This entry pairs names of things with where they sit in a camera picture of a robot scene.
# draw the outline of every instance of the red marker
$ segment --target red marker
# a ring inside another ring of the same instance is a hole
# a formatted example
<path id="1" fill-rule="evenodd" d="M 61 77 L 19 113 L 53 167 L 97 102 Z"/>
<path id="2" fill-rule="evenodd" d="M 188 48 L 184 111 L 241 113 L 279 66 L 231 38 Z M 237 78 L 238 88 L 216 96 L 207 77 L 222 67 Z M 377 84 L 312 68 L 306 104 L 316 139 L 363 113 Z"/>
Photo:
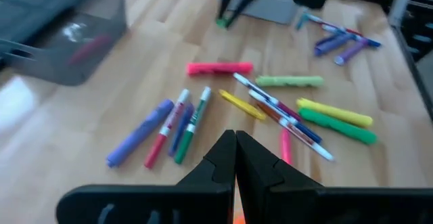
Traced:
<path id="1" fill-rule="evenodd" d="M 232 74 L 235 72 L 248 74 L 252 71 L 251 62 L 239 63 L 189 63 L 187 65 L 188 75 L 198 74 Z"/>
<path id="2" fill-rule="evenodd" d="M 180 113 L 182 112 L 185 103 L 188 101 L 188 97 L 189 97 L 189 90 L 184 89 L 181 95 L 179 96 L 179 98 L 177 99 L 175 107 L 173 108 L 171 113 L 168 115 L 168 118 L 165 120 L 164 124 L 162 125 L 160 133 L 157 136 L 155 143 L 153 144 L 150 150 L 150 153 L 146 156 L 146 159 L 144 160 L 145 167 L 151 169 L 154 166 L 155 161 L 162 149 L 162 146 L 167 140 L 171 128 L 173 128 L 173 125 L 176 123 L 176 120 L 178 119 Z"/>

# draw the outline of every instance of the green highlighter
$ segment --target green highlighter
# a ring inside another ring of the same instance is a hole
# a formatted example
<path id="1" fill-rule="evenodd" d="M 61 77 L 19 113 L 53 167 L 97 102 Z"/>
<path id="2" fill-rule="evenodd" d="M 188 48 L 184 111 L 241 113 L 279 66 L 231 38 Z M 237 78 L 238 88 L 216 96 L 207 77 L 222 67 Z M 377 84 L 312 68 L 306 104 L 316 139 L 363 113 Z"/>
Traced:
<path id="1" fill-rule="evenodd" d="M 203 112 L 206 109 L 206 104 L 209 101 L 210 98 L 210 88 L 205 87 L 202 93 L 202 96 L 200 97 L 200 103 L 197 106 L 196 111 L 191 117 L 191 120 L 185 130 L 185 133 L 182 136 L 181 143 L 179 145 L 179 149 L 177 150 L 177 153 L 175 155 L 175 162 L 177 164 L 182 164 L 183 159 L 185 158 L 185 155 L 187 154 L 189 145 L 191 144 L 191 140 L 194 136 L 194 133 L 196 132 L 196 126 L 200 122 L 200 119 L 202 118 Z"/>
<path id="2" fill-rule="evenodd" d="M 258 86 L 322 86 L 320 76 L 260 76 L 256 79 Z"/>
<path id="3" fill-rule="evenodd" d="M 315 122 L 322 127 L 331 128 L 344 134 L 345 136 L 358 139 L 367 145 L 374 144 L 378 139 L 377 136 L 371 131 L 358 128 L 356 126 L 342 122 L 341 120 L 326 116 L 322 113 L 318 113 L 307 108 L 301 108 L 299 110 L 299 115 L 305 120 Z"/>

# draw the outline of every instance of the blue marker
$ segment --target blue marker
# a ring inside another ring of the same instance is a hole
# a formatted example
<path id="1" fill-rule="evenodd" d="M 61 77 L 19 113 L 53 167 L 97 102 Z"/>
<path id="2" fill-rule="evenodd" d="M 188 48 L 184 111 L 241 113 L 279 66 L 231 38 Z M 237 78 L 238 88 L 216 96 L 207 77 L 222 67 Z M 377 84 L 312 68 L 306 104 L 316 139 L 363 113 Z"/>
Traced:
<path id="1" fill-rule="evenodd" d="M 168 149 L 168 155 L 173 157 L 176 154 L 177 147 L 179 146 L 179 143 L 181 141 L 183 132 L 185 131 L 189 119 L 191 119 L 191 116 L 194 112 L 194 106 L 189 103 L 186 107 L 185 111 L 182 114 L 179 126 L 177 126 L 176 134 L 173 137 L 173 140 L 171 142 L 170 148 Z"/>

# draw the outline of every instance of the white pen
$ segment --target white pen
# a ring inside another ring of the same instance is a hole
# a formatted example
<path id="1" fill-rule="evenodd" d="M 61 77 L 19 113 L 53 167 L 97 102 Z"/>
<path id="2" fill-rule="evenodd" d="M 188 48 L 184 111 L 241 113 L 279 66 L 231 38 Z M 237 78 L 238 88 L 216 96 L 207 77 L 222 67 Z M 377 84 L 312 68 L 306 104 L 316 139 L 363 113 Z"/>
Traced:
<path id="1" fill-rule="evenodd" d="M 278 124 L 289 130 L 293 135 L 295 135 L 299 140 L 301 140 L 303 143 L 305 143 L 308 147 L 312 148 L 314 151 L 316 151 L 319 155 L 324 157 L 326 160 L 333 161 L 334 157 L 327 151 L 325 148 L 321 147 L 318 143 L 314 142 L 310 137 L 305 135 L 302 131 L 297 129 L 294 125 L 296 122 L 295 118 L 290 118 L 281 113 L 279 110 L 275 109 L 263 96 L 258 94 L 257 92 L 250 90 L 249 91 L 251 97 L 256 99 L 257 101 L 261 102 L 268 108 L 263 108 L 265 110 L 272 110 L 274 111 L 274 116 L 269 115 L 270 117 L 274 118 L 278 121 Z"/>

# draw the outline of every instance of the light green highlighter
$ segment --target light green highlighter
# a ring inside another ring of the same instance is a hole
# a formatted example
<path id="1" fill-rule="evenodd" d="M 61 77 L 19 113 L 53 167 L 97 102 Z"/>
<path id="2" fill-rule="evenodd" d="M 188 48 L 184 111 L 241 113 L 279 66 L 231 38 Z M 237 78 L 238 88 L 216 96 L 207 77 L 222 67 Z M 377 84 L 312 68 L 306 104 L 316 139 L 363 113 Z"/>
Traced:
<path id="1" fill-rule="evenodd" d="M 378 140 L 377 136 L 367 129 L 358 128 L 322 113 L 307 108 L 301 108 L 298 113 L 305 120 L 315 122 L 322 127 L 331 128 L 345 136 L 358 139 L 367 145 L 372 145 Z"/>
<path id="2" fill-rule="evenodd" d="M 322 86 L 320 76 L 260 76 L 256 79 L 258 86 Z"/>

